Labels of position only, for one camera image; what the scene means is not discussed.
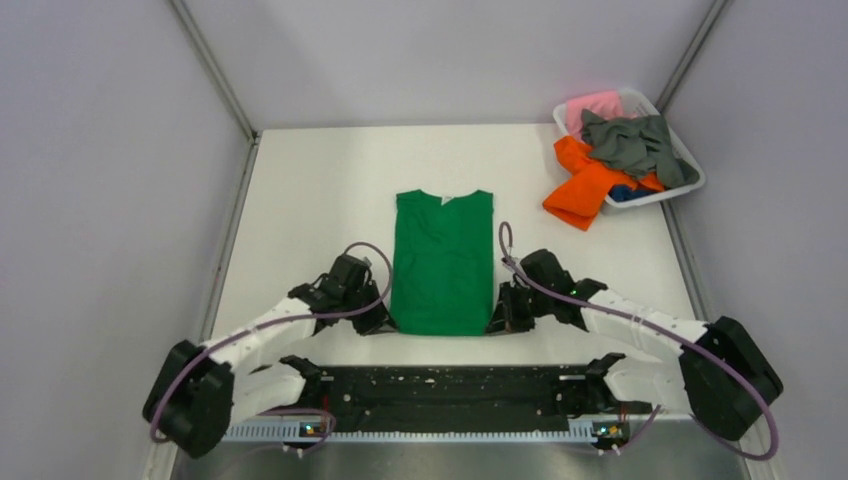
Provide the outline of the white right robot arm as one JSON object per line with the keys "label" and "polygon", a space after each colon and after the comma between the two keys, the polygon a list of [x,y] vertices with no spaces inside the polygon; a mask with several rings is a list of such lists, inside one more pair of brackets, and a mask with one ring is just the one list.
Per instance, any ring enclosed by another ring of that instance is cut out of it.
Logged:
{"label": "white right robot arm", "polygon": [[779,441],[771,406],[784,391],[782,380],[738,320],[679,318],[600,281],[574,281],[546,249],[521,260],[504,255],[502,262],[524,283],[521,303],[531,316],[553,316],[640,352],[636,359],[614,361],[588,382],[586,397],[594,409],[612,412],[624,401],[659,405],[691,416],[727,441],[765,421],[772,442]]}

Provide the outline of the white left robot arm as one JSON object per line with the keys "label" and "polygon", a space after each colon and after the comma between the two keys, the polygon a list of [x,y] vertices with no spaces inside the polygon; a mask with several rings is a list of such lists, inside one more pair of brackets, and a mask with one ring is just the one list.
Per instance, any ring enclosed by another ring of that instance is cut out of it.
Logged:
{"label": "white left robot arm", "polygon": [[378,288],[368,260],[345,252],[328,272],[294,287],[246,326],[200,344],[178,342],[142,409],[152,440],[197,459],[245,420],[277,407],[314,410],[320,369],[290,347],[339,321],[351,322],[361,335],[389,324],[387,292]]}

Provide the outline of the green t shirt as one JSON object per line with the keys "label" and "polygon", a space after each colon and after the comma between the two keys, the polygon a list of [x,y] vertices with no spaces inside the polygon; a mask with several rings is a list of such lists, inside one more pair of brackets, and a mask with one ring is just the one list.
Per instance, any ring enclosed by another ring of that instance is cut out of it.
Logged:
{"label": "green t shirt", "polygon": [[403,334],[481,336],[495,305],[494,195],[396,195],[390,314]]}

